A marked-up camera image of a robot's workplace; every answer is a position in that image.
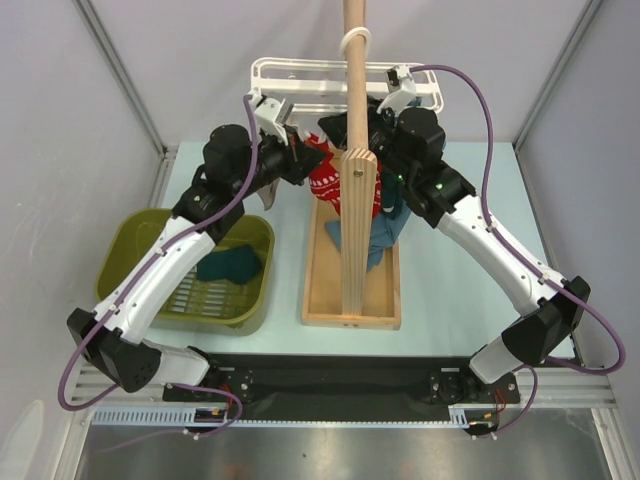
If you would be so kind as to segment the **red santa christmas sock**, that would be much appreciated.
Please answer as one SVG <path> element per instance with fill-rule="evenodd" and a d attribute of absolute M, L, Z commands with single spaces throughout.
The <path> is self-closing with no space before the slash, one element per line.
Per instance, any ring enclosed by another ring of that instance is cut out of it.
<path fill-rule="evenodd" d="M 333 165 L 336 155 L 328 140 L 318 135 L 311 134 L 305 140 L 305 144 L 318 148 L 324 154 L 321 162 L 309 175 L 311 193 L 340 214 L 340 178 L 338 170 Z"/>

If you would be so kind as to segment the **white plastic clip hanger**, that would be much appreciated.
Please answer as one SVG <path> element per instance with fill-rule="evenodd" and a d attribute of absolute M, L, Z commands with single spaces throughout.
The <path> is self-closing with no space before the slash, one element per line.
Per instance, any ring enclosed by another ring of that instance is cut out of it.
<path fill-rule="evenodd" d="M 364 66 L 366 95 L 381 101 L 387 96 L 386 71 L 394 66 L 413 63 L 370 62 Z M 413 74 L 420 105 L 439 114 L 444 98 L 432 70 Z M 345 60 L 314 60 L 262 57 L 250 68 L 250 88 L 258 93 L 285 98 L 294 104 L 293 113 L 324 116 L 347 109 L 348 64 Z"/>

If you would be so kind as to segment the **dark green christmas sock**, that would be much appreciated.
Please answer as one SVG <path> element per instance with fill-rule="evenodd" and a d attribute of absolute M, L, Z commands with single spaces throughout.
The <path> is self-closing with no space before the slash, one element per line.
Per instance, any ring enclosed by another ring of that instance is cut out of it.
<path fill-rule="evenodd" d="M 381 209 L 384 215 L 395 219 L 402 210 L 403 185 L 397 176 L 387 170 L 380 175 L 381 181 Z"/>

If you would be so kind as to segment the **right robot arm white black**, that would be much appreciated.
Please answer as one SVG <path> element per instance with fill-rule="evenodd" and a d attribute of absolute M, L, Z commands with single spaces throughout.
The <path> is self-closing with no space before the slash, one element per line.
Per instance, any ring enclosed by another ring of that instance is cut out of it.
<path fill-rule="evenodd" d="M 537 366 L 578 326 L 591 289 L 566 279 L 522 246 L 489 211 L 474 186 L 444 160 L 445 132 L 434 111 L 394 112 L 367 100 L 369 145 L 382 165 L 382 204 L 408 212 L 462 247 L 501 287 L 518 319 L 469 360 L 463 393 L 484 401 L 503 375 Z"/>

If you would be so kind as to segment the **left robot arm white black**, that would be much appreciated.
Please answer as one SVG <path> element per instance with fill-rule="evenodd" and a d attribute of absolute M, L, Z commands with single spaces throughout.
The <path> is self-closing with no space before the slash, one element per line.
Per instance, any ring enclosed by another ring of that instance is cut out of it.
<path fill-rule="evenodd" d="M 232 124 L 211 133 L 202 156 L 190 186 L 139 263 L 92 310 L 77 308 L 67 319 L 76 355 L 128 393 L 173 382 L 185 384 L 199 400 L 218 393 L 220 376 L 205 356 L 152 344 L 146 332 L 186 274 L 242 218 L 244 199 L 276 180 L 303 184 L 325 152 L 292 128 L 279 139 Z"/>

